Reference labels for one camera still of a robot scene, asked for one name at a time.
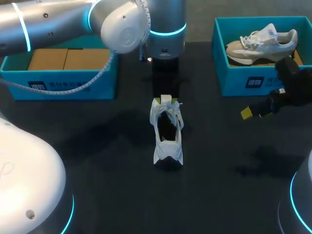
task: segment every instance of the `blue box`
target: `blue box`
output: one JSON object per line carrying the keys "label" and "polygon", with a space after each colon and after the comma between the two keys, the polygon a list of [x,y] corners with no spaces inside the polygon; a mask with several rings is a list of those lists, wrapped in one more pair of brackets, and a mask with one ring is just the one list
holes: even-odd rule
{"label": "blue box", "polygon": [[304,66],[312,68],[312,25],[307,17],[216,18],[213,33],[214,67],[223,96],[267,95],[283,87],[274,66],[230,67],[225,46],[240,36],[263,29],[273,23],[278,32],[298,32],[297,51]]}
{"label": "blue box", "polygon": [[[76,38],[50,48],[64,49],[106,49],[96,36]],[[70,90],[90,81],[99,70],[51,70],[28,71],[33,52],[5,57],[1,66],[1,76],[4,80],[32,87],[33,84],[43,84],[46,90]],[[15,100],[96,100],[114,99],[117,83],[118,57],[115,56],[108,71],[93,85],[80,92],[69,95],[45,95],[9,87]]]}

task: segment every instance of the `brown cardboard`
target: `brown cardboard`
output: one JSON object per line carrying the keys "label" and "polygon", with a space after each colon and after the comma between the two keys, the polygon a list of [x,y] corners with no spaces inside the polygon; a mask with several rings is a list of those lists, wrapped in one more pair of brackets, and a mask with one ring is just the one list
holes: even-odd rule
{"label": "brown cardboard", "polygon": [[298,65],[303,65],[302,60],[298,54],[298,51],[295,50],[294,52],[294,59],[293,59]]}
{"label": "brown cardboard", "polygon": [[[293,60],[298,65],[303,65],[302,60],[301,60],[297,50],[295,50],[295,52],[294,52],[294,59]],[[231,60],[229,60],[229,64],[230,64],[230,67],[239,67],[239,65],[237,63],[234,63]],[[273,63],[270,60],[258,60],[252,66],[275,66],[275,63]]]}
{"label": "brown cardboard", "polygon": [[66,55],[67,49],[35,50],[28,66],[28,70],[63,70]]}
{"label": "brown cardboard", "polygon": [[64,70],[100,70],[109,55],[107,49],[68,50]]}

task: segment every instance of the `open box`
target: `open box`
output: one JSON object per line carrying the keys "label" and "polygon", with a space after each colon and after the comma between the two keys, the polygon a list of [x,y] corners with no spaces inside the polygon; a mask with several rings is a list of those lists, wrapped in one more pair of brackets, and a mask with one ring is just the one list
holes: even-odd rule
{"label": "open box", "polygon": [[[7,56],[1,66],[1,76],[4,80],[35,89],[70,90],[96,76],[110,53],[98,37],[84,36],[47,49]],[[15,100],[113,99],[117,66],[118,58],[115,56],[109,69],[100,79],[74,94],[45,95],[15,87],[9,87],[9,90]]]}
{"label": "open box", "polygon": [[274,64],[263,66],[230,66],[225,46],[240,36],[248,36],[273,23],[278,32],[295,29],[298,32],[297,52],[303,65],[312,68],[312,24],[307,17],[242,17],[216,18],[213,33],[214,67],[223,96],[267,95],[283,87]]}

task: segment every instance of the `shoelace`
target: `shoelace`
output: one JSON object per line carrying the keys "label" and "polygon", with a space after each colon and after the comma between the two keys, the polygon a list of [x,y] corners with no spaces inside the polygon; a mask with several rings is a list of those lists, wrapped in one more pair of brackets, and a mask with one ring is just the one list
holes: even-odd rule
{"label": "shoelace", "polygon": [[257,37],[255,34],[259,32],[259,31],[254,31],[252,32],[249,37],[240,37],[240,41],[242,42],[242,45],[244,46],[244,48],[248,48],[248,46],[251,45],[263,45],[262,42],[259,42],[258,39],[259,37]]}
{"label": "shoelace", "polygon": [[164,111],[166,111],[167,113],[169,113],[170,115],[168,115],[168,118],[170,119],[171,123],[176,126],[177,122],[176,122],[176,114],[179,111],[180,105],[182,105],[182,103],[178,103],[175,102],[174,104],[171,103],[162,103],[159,105],[159,113],[162,113]]}

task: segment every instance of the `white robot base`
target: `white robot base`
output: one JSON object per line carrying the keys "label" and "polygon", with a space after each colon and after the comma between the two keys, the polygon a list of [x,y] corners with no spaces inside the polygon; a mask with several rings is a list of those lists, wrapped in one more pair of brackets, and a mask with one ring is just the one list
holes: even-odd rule
{"label": "white robot base", "polygon": [[74,197],[45,141],[0,118],[0,233],[69,234]]}
{"label": "white robot base", "polygon": [[277,211],[282,234],[312,234],[312,152],[293,176]]}

